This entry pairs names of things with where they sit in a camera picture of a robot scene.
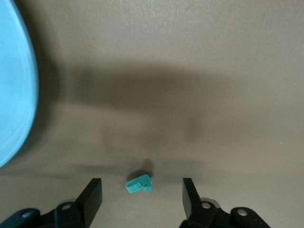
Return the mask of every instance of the gray-brown background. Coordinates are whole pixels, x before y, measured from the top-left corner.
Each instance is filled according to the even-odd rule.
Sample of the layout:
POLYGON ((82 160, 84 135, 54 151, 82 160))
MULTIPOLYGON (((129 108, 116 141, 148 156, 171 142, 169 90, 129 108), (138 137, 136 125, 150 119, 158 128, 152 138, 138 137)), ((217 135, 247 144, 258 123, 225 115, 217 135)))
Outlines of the gray-brown background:
POLYGON ((103 179, 99 227, 177 228, 182 178, 276 228, 304 214, 304 3, 18 1, 36 52, 32 132, 0 170, 0 221, 103 179), (150 193, 124 185, 152 174, 150 193))

